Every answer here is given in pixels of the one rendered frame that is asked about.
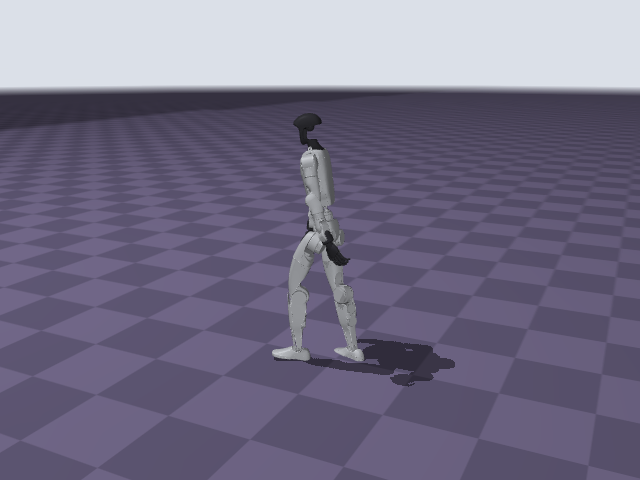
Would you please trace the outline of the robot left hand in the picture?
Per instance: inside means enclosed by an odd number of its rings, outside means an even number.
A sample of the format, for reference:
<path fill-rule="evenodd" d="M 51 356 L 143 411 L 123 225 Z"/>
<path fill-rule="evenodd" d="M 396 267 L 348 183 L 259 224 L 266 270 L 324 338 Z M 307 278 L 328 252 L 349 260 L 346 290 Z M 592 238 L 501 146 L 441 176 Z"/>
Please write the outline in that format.
<path fill-rule="evenodd" d="M 327 230 L 325 231 L 325 236 L 327 238 L 326 242 L 322 242 L 323 245 L 326 245 L 326 252 L 331 261 L 338 266 L 346 265 L 350 258 L 345 258 L 340 252 L 336 245 L 333 244 L 333 237 L 331 233 Z"/>

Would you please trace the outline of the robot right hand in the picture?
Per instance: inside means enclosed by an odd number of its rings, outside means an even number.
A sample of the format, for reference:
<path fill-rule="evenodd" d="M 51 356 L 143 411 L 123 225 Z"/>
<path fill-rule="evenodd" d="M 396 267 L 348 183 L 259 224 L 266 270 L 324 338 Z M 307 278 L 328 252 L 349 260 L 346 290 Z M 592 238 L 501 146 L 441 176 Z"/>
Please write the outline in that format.
<path fill-rule="evenodd" d="M 305 235 L 306 235 L 309 231 L 312 231 L 312 232 L 313 232 L 313 228 L 309 228 L 309 219 L 308 219 L 308 221 L 307 221 L 307 230 L 308 230 L 308 231 L 307 231 L 307 232 L 305 232 Z M 305 237 L 305 235 L 303 236 L 303 238 Z M 302 238 L 302 239 L 303 239 L 303 238 Z M 302 240 L 301 240 L 301 241 L 302 241 Z M 313 253 L 314 253 L 314 252 L 313 252 Z"/>

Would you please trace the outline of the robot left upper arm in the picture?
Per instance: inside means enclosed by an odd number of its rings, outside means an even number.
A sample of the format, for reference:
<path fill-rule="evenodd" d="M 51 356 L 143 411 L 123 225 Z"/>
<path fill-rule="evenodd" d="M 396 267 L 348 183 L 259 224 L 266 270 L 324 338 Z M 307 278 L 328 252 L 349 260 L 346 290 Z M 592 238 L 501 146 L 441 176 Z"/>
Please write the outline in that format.
<path fill-rule="evenodd" d="M 318 169 L 317 157 L 315 156 L 314 153 L 307 154 L 301 158 L 300 165 L 304 173 L 306 186 L 310 190 L 309 194 L 316 195 L 319 201 L 321 201 L 321 194 L 320 194 L 320 187 L 319 187 L 318 173 L 317 173 L 317 169 Z M 307 205 L 306 198 L 305 198 L 305 204 Z"/>

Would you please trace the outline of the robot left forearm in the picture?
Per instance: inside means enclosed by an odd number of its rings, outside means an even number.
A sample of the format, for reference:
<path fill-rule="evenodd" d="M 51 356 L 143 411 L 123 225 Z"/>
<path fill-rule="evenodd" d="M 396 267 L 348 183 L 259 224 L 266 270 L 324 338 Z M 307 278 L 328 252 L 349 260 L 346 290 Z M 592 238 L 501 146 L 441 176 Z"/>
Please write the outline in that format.
<path fill-rule="evenodd" d="M 313 217 L 313 221 L 315 224 L 315 229 L 318 232 L 318 237 L 322 242 L 326 242 L 327 238 L 325 236 L 325 231 L 329 231 L 331 233 L 331 231 L 329 230 L 328 224 L 326 222 L 326 218 L 324 216 L 324 208 L 321 204 L 321 202 L 319 201 L 319 199 L 317 198 L 316 195 L 314 194 L 309 194 L 306 197 L 306 203 L 310 208 L 310 214 Z M 332 235 L 332 233 L 331 233 Z"/>

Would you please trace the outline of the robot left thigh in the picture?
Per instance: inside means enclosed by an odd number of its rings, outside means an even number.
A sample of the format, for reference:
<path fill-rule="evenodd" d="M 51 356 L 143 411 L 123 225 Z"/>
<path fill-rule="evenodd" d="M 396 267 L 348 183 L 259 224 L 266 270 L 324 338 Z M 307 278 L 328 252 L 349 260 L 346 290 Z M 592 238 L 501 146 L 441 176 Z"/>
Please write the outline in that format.
<path fill-rule="evenodd" d="M 298 290 L 306 293 L 307 301 L 309 300 L 309 291 L 301 285 L 303 279 L 307 276 L 313 261 L 314 253 L 321 254 L 326 248 L 318 237 L 318 232 L 309 231 L 298 245 L 291 262 L 288 288 L 290 299 L 292 294 Z M 313 253 L 314 252 L 314 253 Z"/>

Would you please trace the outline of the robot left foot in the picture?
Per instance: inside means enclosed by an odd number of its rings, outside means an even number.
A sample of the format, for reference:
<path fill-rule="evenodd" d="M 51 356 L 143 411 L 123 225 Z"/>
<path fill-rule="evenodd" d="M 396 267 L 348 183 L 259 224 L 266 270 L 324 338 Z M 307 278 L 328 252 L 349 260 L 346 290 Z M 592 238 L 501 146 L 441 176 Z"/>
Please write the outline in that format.
<path fill-rule="evenodd" d="M 301 347 L 301 351 L 298 352 L 296 349 L 296 352 L 293 351 L 293 347 L 294 346 L 290 346 L 287 348 L 282 348 L 282 349 L 274 349 L 272 351 L 272 355 L 274 357 L 277 358 L 282 358 L 282 359 L 298 359 L 298 360 L 303 360 L 303 361 L 307 361 L 310 360 L 310 352 L 307 348 L 302 348 Z M 298 349 L 300 350 L 300 349 Z"/>

